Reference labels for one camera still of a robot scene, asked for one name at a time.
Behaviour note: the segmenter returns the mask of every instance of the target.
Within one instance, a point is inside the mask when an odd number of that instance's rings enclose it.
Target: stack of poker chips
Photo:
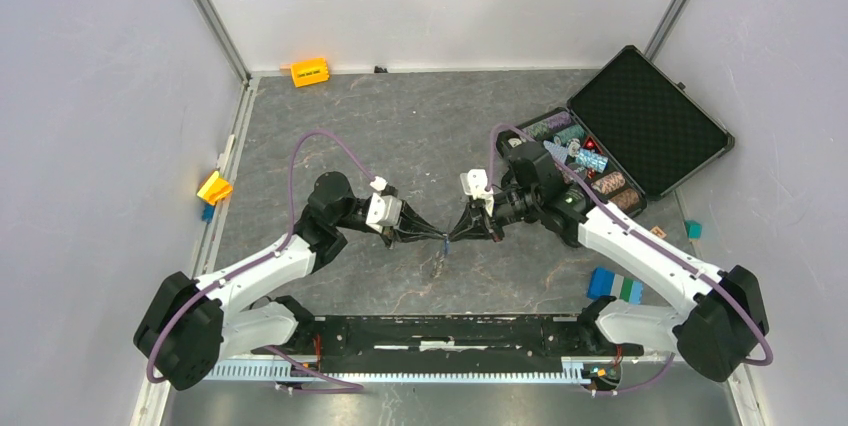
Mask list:
[[[603,173],[604,170],[607,169],[607,162],[609,162],[609,159],[606,156],[593,153],[588,149],[581,149],[580,152],[577,153],[577,158],[575,158],[574,161],[581,166],[586,166],[589,169]]]
[[[527,126],[523,131],[533,139],[539,140],[552,135],[555,131],[561,130],[569,124],[571,124],[571,116],[562,111]]]
[[[610,173],[602,178],[596,179],[595,182],[592,183],[592,189],[609,196],[623,188],[626,184],[627,181],[624,179],[624,175],[615,171],[614,173]]]
[[[586,137],[586,131],[579,124],[571,125],[554,135],[554,144],[565,146],[572,139],[583,141]]]

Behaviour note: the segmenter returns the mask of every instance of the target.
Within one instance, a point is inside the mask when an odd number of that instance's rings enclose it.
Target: green block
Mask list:
[[[686,225],[686,235],[689,239],[701,239],[701,223],[688,219],[683,224]]]

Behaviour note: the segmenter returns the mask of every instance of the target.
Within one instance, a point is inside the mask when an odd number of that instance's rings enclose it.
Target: black foam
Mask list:
[[[574,95],[569,109],[651,198],[733,144],[633,46]]]

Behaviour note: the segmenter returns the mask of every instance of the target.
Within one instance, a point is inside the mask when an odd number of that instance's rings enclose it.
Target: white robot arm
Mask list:
[[[219,360],[286,343],[297,328],[296,314],[276,301],[256,309],[250,306],[280,286],[330,263],[347,244],[339,228],[378,234],[387,247],[444,236],[398,199],[393,187],[381,187],[379,194],[358,199],[341,173],[321,175],[284,250],[280,249],[285,235],[261,251],[194,281],[183,273],[169,276],[139,325],[134,344],[150,357],[175,311],[205,290],[209,292],[178,320],[155,355],[156,368],[177,390],[196,384]],[[231,274],[240,269],[244,269],[240,274]],[[219,287],[210,288],[214,283]]]
[[[679,353],[702,375],[724,381],[759,342],[747,318],[733,306],[741,305],[762,335],[768,332],[757,279],[745,268],[724,271],[657,238],[611,202],[596,207],[577,184],[564,184],[541,144],[522,143],[505,159],[510,171],[498,193],[486,191],[489,181],[482,169],[461,175],[469,203],[450,241],[497,242],[503,239],[505,226],[539,221],[567,245],[587,247],[612,259],[669,304],[633,305],[614,297],[599,298],[578,318],[592,328],[586,334],[588,342]],[[736,304],[719,294],[719,288]]]

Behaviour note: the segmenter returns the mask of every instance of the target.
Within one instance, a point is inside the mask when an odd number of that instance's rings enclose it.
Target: yellow block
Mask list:
[[[207,203],[215,206],[218,201],[226,198],[233,192],[233,187],[230,183],[227,182],[226,179],[221,177],[221,173],[218,170],[212,172],[206,181],[200,186],[200,190],[197,191],[197,197],[206,201]]]
[[[290,69],[292,81],[294,81],[294,85],[297,88],[330,79],[330,69],[327,67],[327,60],[324,58],[315,58],[294,63]]]

